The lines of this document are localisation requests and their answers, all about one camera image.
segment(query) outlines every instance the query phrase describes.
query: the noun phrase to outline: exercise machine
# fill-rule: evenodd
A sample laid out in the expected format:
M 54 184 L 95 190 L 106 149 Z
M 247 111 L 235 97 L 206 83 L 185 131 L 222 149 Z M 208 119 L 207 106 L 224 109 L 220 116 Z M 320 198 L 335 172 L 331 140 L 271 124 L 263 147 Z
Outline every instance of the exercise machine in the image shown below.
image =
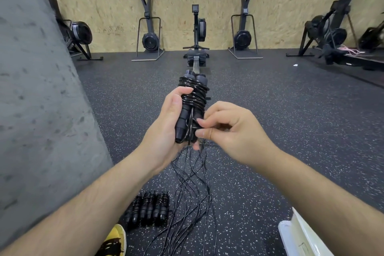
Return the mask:
M 63 19 L 58 1 L 49 0 L 49 3 L 55 12 L 56 21 L 71 57 L 83 54 L 85 58 L 79 58 L 78 61 L 102 61 L 103 57 L 95 59 L 89 50 L 89 44 L 92 42 L 92 32 L 89 26 L 84 21 Z
M 368 27 L 359 39 L 359 48 L 362 50 L 373 51 L 380 45 L 384 44 L 383 30 L 384 21 L 382 21 L 377 27 Z
M 231 27 L 232 27 L 232 48 L 228 48 L 232 55 L 235 56 L 236 59 L 262 59 L 263 57 L 258 55 L 257 48 L 257 39 L 256 39 L 256 30 L 255 30 L 255 19 L 253 15 L 248 12 L 248 4 L 250 0 L 241 0 L 242 8 L 240 14 L 234 14 L 231 16 Z M 236 34 L 233 31 L 233 17 L 239 16 L 239 30 Z M 245 23 L 247 21 L 247 16 L 252 18 L 253 24 L 253 35 L 255 36 L 255 46 L 256 46 L 256 54 L 254 54 L 251 50 L 249 50 L 249 45 L 252 41 L 251 33 L 245 29 Z
M 157 16 L 152 16 L 151 13 L 151 1 L 152 0 L 141 0 L 144 6 L 144 17 L 139 19 L 139 28 L 137 30 L 137 41 L 136 41 L 136 58 L 132 61 L 156 61 L 164 54 L 165 50 L 160 48 L 160 31 L 161 31 L 161 18 Z M 142 44 L 144 47 L 144 52 L 141 54 L 141 57 L 138 57 L 139 50 L 139 36 L 140 36 L 140 24 L 141 21 L 145 19 L 147 22 L 147 33 L 143 35 Z M 159 20 L 159 35 L 156 35 L 153 27 L 153 20 Z
M 199 18 L 198 4 L 192 4 L 192 12 L 195 16 L 193 29 L 195 44 L 190 47 L 183 47 L 183 49 L 189 49 L 184 55 L 184 59 L 187 59 L 189 67 L 193 67 L 193 72 L 199 74 L 200 67 L 205 67 L 207 58 L 209 58 L 209 54 L 205 51 L 209 50 L 209 48 L 199 46 L 199 42 L 205 41 L 205 36 L 207 35 L 207 23 L 204 18 Z
M 352 0 L 337 0 L 332 3 L 331 9 L 326 15 L 315 16 L 311 21 L 305 22 L 303 37 L 298 54 L 286 54 L 287 57 L 313 57 L 314 54 L 305 54 L 313 41 L 317 43 L 316 49 L 321 50 L 319 58 L 324 57 L 327 65 L 333 63 L 345 64 L 344 56 L 349 54 L 346 50 L 340 50 L 339 47 L 347 38 L 347 31 L 341 28 L 341 23 L 346 15 L 351 26 L 352 34 L 357 45 L 356 34 L 352 25 L 349 13 Z

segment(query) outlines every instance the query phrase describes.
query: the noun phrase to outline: yellow shoe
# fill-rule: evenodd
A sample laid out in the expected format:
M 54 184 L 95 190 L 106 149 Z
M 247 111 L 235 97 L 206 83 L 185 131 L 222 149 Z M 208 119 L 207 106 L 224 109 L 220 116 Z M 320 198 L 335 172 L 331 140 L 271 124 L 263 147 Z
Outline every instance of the yellow shoe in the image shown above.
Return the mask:
M 122 225 L 116 224 L 95 256 L 125 256 L 127 238 Z

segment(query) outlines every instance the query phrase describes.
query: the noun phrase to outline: gray concrete column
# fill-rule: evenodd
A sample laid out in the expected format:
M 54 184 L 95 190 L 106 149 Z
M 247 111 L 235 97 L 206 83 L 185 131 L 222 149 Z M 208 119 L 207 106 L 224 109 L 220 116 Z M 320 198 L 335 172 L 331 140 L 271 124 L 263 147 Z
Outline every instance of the gray concrete column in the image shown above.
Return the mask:
M 48 0 L 0 0 L 0 249 L 111 166 Z

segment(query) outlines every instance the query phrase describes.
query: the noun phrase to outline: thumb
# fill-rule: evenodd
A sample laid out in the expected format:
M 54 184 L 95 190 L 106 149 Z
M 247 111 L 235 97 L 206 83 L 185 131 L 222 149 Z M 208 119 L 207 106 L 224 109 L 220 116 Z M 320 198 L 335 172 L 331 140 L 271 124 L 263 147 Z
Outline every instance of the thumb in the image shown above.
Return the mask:
M 198 138 L 211 140 L 217 143 L 218 145 L 222 146 L 229 133 L 220 131 L 216 128 L 201 128 L 196 130 L 195 135 Z
M 165 113 L 168 123 L 173 125 L 176 124 L 181 112 L 182 104 L 181 96 L 174 94 L 172 96 L 172 103 Z

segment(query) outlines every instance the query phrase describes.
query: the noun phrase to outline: fingernail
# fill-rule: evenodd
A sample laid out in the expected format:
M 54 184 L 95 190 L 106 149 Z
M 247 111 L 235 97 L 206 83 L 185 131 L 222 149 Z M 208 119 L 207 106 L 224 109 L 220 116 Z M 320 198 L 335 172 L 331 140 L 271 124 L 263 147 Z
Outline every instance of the fingernail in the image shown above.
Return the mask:
M 172 97 L 172 103 L 178 104 L 179 103 L 179 96 L 177 94 L 174 94 Z
M 195 131 L 195 136 L 198 137 L 198 138 L 204 137 L 204 129 L 203 128 L 199 128 L 198 130 L 196 130 Z

